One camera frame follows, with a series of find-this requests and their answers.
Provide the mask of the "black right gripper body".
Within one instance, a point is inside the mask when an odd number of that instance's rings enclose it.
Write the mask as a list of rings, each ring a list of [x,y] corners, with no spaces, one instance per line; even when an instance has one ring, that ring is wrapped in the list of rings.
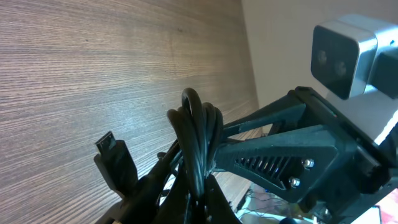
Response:
[[[371,116],[382,103],[373,96],[342,113],[311,88],[295,94],[306,104],[301,124],[319,121],[341,139],[330,170],[298,204],[324,223],[351,223],[397,187],[397,113]]]

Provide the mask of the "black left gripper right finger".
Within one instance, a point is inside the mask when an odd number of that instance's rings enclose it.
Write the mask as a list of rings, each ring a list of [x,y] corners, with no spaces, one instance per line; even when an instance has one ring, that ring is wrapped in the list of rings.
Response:
[[[205,180],[206,222],[211,224],[241,224],[225,198],[217,180],[209,175]]]

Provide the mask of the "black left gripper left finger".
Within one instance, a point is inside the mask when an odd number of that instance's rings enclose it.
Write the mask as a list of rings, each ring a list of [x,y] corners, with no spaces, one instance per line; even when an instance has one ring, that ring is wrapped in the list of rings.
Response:
[[[190,197],[185,176],[175,167],[179,149],[160,156],[151,171],[137,177],[137,169],[127,150],[96,155],[109,188],[121,196],[97,223],[185,223]]]

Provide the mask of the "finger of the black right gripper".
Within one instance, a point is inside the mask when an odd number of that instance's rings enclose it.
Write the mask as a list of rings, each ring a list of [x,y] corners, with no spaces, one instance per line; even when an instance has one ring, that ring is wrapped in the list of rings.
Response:
[[[288,202],[314,188],[338,155],[338,140],[322,125],[219,146],[216,168],[232,172]]]
[[[285,95],[248,116],[225,124],[222,139],[268,124],[297,122],[305,109],[306,104],[296,96]]]

